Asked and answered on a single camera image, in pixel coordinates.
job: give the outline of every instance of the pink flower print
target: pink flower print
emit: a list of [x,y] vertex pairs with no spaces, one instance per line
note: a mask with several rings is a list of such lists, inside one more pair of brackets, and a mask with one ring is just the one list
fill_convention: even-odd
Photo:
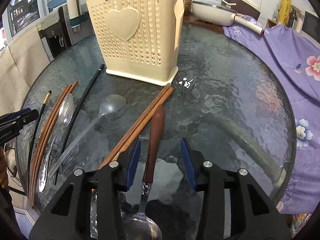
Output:
[[313,76],[317,81],[320,81],[320,56],[316,58],[315,56],[310,56],[307,58],[306,73],[308,76]]

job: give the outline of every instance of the pan lid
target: pan lid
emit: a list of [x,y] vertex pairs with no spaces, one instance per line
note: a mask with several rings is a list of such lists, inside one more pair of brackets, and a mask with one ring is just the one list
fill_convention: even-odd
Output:
[[213,7],[213,8],[217,8],[217,9],[221,9],[221,10],[232,12],[232,13],[237,13],[236,10],[233,10],[233,9],[227,7],[227,6],[224,6],[224,5],[210,4],[210,3],[207,3],[207,2],[203,2],[203,1],[193,1],[192,3],[201,4],[201,5],[205,5],[205,6],[209,6],[209,7]]

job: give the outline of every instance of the plastic spoon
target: plastic spoon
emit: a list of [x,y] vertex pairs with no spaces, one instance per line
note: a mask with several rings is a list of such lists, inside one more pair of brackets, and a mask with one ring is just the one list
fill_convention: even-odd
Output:
[[153,183],[153,174],[156,165],[157,153],[164,129],[164,108],[162,105],[156,109],[150,126],[150,139],[148,156],[142,179],[142,192],[138,213],[123,217],[122,225],[126,240],[162,240],[158,225],[145,214],[148,196]]
[[81,138],[98,122],[98,120],[106,115],[120,110],[127,103],[127,100],[120,95],[108,95],[100,103],[99,114],[88,124],[88,126],[70,143],[67,149],[61,154],[58,161],[53,165],[49,171],[49,178],[58,170],[61,164],[70,156],[72,149],[77,145]]
[[50,145],[50,150],[47,153],[42,172],[39,176],[39,192],[42,192],[45,188],[46,182],[47,182],[47,174],[48,174],[48,164],[49,164],[49,158],[53,149],[53,145],[58,137],[59,132],[68,126],[68,124],[71,121],[73,115],[73,96],[72,94],[67,94],[64,98],[60,109],[59,109],[59,117],[58,117],[58,129],[53,137],[52,143]]
[[184,3],[183,0],[177,0],[174,5],[174,16],[176,17],[176,33],[174,39],[174,50],[179,46],[179,37],[180,37],[180,27],[182,25],[182,17],[184,13]]

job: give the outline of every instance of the yellow container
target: yellow container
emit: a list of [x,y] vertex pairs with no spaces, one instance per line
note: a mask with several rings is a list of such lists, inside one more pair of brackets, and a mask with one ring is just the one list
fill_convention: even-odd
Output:
[[278,23],[288,24],[289,14],[291,12],[291,0],[281,0],[278,14]]
[[86,0],[106,72],[159,86],[178,72],[185,0]]

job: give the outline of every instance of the wooden handle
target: wooden handle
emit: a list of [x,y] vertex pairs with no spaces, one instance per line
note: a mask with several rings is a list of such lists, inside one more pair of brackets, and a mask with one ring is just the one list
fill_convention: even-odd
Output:
[[151,120],[148,156],[143,175],[143,182],[145,183],[153,183],[159,144],[164,129],[164,119],[164,107],[159,105]]

